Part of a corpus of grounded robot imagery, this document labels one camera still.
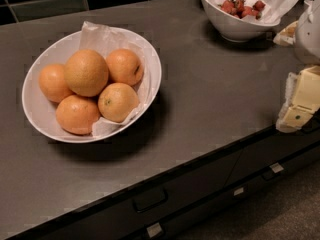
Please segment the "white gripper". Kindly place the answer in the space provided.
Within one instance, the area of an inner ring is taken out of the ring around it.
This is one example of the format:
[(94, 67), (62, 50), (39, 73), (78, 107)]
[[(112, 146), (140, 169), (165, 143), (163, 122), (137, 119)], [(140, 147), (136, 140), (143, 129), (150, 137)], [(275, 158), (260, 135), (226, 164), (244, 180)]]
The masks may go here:
[(285, 102), (276, 122), (276, 129), (283, 133), (300, 130), (320, 109), (320, 0), (305, 0), (304, 6), (298, 22), (290, 23), (273, 39), (280, 46), (294, 43), (297, 58), (315, 64), (288, 74)]

